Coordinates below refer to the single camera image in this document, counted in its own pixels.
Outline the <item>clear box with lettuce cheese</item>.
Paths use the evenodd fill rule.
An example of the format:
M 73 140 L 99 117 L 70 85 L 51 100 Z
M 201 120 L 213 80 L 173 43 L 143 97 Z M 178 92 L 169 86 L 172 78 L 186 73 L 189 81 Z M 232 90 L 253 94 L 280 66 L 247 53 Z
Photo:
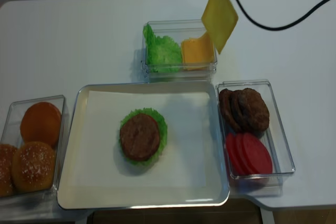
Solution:
M 170 36 L 171 38 L 173 38 L 173 40 L 179 44 L 180 48 L 183 40 L 189 38 L 200 38 L 206 32 L 205 27 L 200 20 L 155 21 L 147 22 L 145 23 L 145 25 L 146 24 L 149 24 L 152 27 L 152 30 L 154 31 L 154 34 L 156 36 Z M 178 67 L 180 68 L 179 72 L 154 73 L 150 72 L 151 66 L 147 65 L 147 58 L 148 52 L 145 44 L 145 38 L 143 35 L 141 69 L 144 75 L 151 81 L 171 81 L 176 79 L 209 79 L 216 72 L 217 67 L 217 51 L 215 47 L 214 62 L 203 65 L 204 68 L 198 70 L 186 70 L 184 68 L 182 57 L 182 64 L 178 65 Z

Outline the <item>left brown patty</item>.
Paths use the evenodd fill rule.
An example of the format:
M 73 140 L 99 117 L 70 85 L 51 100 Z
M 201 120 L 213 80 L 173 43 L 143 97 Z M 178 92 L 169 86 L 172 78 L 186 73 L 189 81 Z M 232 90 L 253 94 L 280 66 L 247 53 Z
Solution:
M 219 93 L 219 108 L 221 111 L 222 117 L 225 119 L 226 123 L 234 130 L 236 133 L 242 132 L 242 128 L 235 121 L 230 105 L 230 95 L 232 91 L 224 89 Z

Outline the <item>sesame bun top centre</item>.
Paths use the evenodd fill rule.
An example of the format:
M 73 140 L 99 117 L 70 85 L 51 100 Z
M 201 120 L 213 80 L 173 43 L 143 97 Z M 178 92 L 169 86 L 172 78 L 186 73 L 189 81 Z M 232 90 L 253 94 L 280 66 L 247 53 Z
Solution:
M 53 184 L 55 151 L 46 143 L 29 142 L 13 156 L 11 175 L 20 193 L 49 189 Z

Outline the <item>white paper liner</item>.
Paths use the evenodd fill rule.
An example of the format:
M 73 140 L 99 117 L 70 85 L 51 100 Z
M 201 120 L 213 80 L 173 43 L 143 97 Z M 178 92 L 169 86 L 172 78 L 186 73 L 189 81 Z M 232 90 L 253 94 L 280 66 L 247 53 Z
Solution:
M 204 141 L 211 139 L 209 95 L 91 91 L 71 184 L 86 187 L 202 187 Z M 148 166 L 133 165 L 118 143 L 120 122 L 135 109 L 153 108 L 168 126 L 167 145 Z

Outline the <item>clear box with patties tomatoes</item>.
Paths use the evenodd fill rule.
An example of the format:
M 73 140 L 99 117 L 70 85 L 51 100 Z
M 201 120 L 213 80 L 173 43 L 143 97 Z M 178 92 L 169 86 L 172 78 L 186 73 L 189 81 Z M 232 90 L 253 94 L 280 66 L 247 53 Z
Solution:
M 250 133 L 257 137 L 268 150 L 272 159 L 272 174 L 235 175 L 226 149 L 226 136 L 236 132 L 226 123 L 219 108 L 219 93 L 228 89 L 230 91 L 251 88 L 260 93 L 270 114 L 269 127 L 263 132 Z M 218 114 L 221 122 L 221 131 L 224 141 L 224 154 L 229 179 L 229 185 L 236 193 L 254 197 L 272 197 L 282 195 L 284 182 L 295 173 L 295 165 L 288 145 L 284 127 L 279 115 L 275 96 L 271 84 L 267 80 L 231 81 L 222 82 L 216 86 Z

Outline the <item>right brown patty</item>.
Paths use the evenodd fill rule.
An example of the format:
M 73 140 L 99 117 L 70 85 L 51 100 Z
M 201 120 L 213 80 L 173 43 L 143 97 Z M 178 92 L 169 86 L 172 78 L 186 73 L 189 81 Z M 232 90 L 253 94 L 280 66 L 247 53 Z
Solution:
M 253 131 L 263 132 L 268 129 L 270 114 L 259 92 L 251 88 L 240 90 L 238 104 L 243 118 Z

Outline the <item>plain orange bun bottom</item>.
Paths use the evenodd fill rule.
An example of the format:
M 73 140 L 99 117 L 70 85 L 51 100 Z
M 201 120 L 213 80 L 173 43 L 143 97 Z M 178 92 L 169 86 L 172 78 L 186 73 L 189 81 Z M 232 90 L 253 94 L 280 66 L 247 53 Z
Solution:
M 54 148 L 59 140 L 61 113 L 49 102 L 38 102 L 25 112 L 20 124 L 24 143 L 43 142 Z

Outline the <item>sesame bun top left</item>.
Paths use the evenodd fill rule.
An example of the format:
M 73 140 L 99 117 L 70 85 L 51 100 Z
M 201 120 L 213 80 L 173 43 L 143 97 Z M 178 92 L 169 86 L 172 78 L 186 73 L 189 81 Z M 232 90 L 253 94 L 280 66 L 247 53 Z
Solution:
M 13 156 L 17 148 L 9 144 L 1 144 L 1 197 L 10 196 L 14 192 L 11 169 Z

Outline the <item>red tomato slice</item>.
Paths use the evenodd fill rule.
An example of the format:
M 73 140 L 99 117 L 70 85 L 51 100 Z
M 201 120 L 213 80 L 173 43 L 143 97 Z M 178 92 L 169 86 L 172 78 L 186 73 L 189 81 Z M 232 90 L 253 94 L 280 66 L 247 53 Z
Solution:
M 246 171 L 241 164 L 236 148 L 236 137 L 232 133 L 226 136 L 226 149 L 230 159 L 231 166 L 235 175 L 246 175 Z
M 245 154 L 243 152 L 243 134 L 242 133 L 237 133 L 235 136 L 235 151 L 236 155 L 239 161 L 239 164 L 243 170 L 244 175 L 252 175 L 255 174 L 255 171 L 253 168 L 249 165 L 247 162 L 247 158 L 245 157 Z
M 243 134 L 243 153 L 251 174 L 272 174 L 272 159 L 264 144 L 250 133 Z

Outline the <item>yellow cheese slice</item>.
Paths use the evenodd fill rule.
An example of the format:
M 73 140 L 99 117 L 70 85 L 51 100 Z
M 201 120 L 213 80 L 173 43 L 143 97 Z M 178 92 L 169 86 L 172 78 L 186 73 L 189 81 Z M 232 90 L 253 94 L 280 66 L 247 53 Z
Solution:
M 231 1 L 208 0 L 201 20 L 220 54 L 238 22 L 238 15 Z

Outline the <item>orange cheese slice stack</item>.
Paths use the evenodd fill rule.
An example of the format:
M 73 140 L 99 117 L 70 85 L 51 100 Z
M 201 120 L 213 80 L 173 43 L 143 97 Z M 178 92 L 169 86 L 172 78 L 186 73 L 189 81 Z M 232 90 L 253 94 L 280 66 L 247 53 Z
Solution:
M 200 38 L 185 39 L 181 43 L 184 68 L 188 71 L 204 68 L 214 62 L 214 47 L 208 32 Z

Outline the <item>clear box with buns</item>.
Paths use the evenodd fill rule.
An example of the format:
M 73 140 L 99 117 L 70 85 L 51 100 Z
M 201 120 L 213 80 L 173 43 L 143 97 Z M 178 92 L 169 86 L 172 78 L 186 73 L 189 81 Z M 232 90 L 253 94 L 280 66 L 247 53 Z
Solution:
M 15 188 L 13 183 L 14 186 L 13 194 L 10 196 L 1 197 L 2 207 L 5 206 L 15 207 L 24 205 L 44 206 L 46 204 L 46 201 L 57 193 L 68 139 L 67 127 L 68 127 L 69 113 L 66 104 L 66 98 L 63 95 L 13 102 L 9 106 L 8 114 L 6 117 L 1 137 L 1 144 L 9 144 L 16 147 L 17 149 L 19 149 L 25 144 L 20 134 L 20 124 L 27 109 L 38 102 L 52 103 L 59 109 L 61 113 L 59 140 L 56 146 L 52 148 L 56 153 L 53 184 L 49 189 L 34 191 L 30 193 L 20 193 Z

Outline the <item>silver metal tray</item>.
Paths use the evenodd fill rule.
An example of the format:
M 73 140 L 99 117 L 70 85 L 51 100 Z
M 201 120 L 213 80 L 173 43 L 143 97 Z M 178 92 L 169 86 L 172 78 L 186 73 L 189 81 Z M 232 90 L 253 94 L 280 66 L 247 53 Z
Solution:
M 122 120 L 152 108 L 167 144 L 148 165 L 127 160 Z M 65 209 L 219 206 L 229 185 L 214 86 L 207 81 L 95 84 L 77 95 L 57 200 Z

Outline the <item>sesame bun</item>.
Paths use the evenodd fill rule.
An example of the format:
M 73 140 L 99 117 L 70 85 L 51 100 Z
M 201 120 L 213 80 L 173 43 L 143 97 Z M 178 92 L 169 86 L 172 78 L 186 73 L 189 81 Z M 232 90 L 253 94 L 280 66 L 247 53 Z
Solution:
M 17 148 L 9 144 L 1 144 L 1 197 L 10 196 L 14 192 L 11 169 L 13 156 Z
M 11 175 L 20 193 L 49 189 L 53 184 L 55 151 L 46 143 L 29 142 L 13 156 Z

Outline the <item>left red tomato slice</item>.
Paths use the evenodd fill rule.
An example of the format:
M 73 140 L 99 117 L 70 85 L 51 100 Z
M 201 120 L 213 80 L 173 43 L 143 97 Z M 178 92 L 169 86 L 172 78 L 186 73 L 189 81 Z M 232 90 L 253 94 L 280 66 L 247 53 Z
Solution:
M 246 175 L 246 171 L 241 164 L 236 148 L 236 137 L 232 133 L 226 136 L 226 149 L 230 159 L 231 166 L 235 175 Z

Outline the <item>middle brown patty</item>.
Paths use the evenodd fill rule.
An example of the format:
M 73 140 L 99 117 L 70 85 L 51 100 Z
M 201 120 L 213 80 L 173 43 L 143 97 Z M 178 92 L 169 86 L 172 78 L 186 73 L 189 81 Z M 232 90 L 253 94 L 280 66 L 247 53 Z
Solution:
M 232 115 L 237 124 L 240 126 L 242 132 L 252 132 L 252 128 L 245 120 L 239 106 L 238 96 L 240 95 L 240 93 L 241 93 L 240 90 L 235 90 L 231 93 L 229 97 Z

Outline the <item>right red tomato slice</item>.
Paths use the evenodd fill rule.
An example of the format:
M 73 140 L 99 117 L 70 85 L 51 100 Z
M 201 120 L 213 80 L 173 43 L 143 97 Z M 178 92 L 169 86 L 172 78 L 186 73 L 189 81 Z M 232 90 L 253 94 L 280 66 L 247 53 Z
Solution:
M 251 174 L 272 174 L 272 159 L 264 144 L 250 133 L 243 134 L 243 153 Z

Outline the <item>green lettuce leaf on tray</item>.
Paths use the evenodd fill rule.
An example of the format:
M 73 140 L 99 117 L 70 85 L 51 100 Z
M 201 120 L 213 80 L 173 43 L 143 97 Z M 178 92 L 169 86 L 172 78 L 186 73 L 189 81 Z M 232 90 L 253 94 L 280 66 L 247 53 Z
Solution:
M 144 113 L 144 114 L 147 114 L 147 115 L 153 117 L 154 120 L 158 124 L 158 128 L 159 128 L 159 131 L 160 131 L 160 137 L 161 137 L 161 142 L 160 142 L 158 150 L 154 153 L 154 155 L 149 160 L 138 162 L 138 161 L 130 160 L 129 158 L 127 158 L 124 155 L 124 153 L 122 151 L 122 148 L 121 148 L 120 137 L 119 137 L 119 145 L 120 145 L 120 150 L 122 152 L 123 157 L 128 162 L 130 162 L 133 165 L 148 166 L 160 157 L 164 148 L 166 147 L 168 126 L 166 124 L 166 121 L 165 121 L 164 117 L 157 110 L 155 110 L 153 108 L 143 108 L 143 109 L 135 109 L 135 110 L 131 111 L 128 115 L 126 115 L 124 117 L 124 119 L 122 119 L 121 122 L 120 122 L 120 129 L 130 118 L 132 118 L 133 116 L 135 116 L 137 114 L 140 114 L 140 113 Z

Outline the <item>green lettuce in box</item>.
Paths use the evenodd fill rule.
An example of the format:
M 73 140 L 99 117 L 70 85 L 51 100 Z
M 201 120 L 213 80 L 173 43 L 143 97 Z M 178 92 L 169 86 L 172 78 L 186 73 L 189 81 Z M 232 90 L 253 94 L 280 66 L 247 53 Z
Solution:
M 156 36 L 149 24 L 144 26 L 143 35 L 148 52 L 146 63 L 151 66 L 150 72 L 179 72 L 178 65 L 182 64 L 182 53 L 179 44 L 170 36 Z

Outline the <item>brown burger patty on tray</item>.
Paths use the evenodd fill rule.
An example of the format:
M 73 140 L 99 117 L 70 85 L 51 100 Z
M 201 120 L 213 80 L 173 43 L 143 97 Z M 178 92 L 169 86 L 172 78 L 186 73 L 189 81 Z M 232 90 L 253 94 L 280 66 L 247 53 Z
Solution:
M 147 161 L 158 150 L 161 137 L 153 117 L 140 113 L 130 118 L 120 129 L 121 148 L 133 161 Z

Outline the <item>middle red tomato slice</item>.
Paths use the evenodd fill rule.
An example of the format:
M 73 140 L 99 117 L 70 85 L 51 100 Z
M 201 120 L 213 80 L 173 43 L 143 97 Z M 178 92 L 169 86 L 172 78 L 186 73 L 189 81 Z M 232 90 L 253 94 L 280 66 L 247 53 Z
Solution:
M 247 162 L 247 158 L 245 157 L 245 154 L 243 152 L 243 134 L 242 133 L 237 133 L 235 136 L 235 151 L 236 155 L 239 161 L 239 164 L 243 170 L 244 175 L 252 175 L 255 174 L 255 171 L 253 168 L 249 165 Z

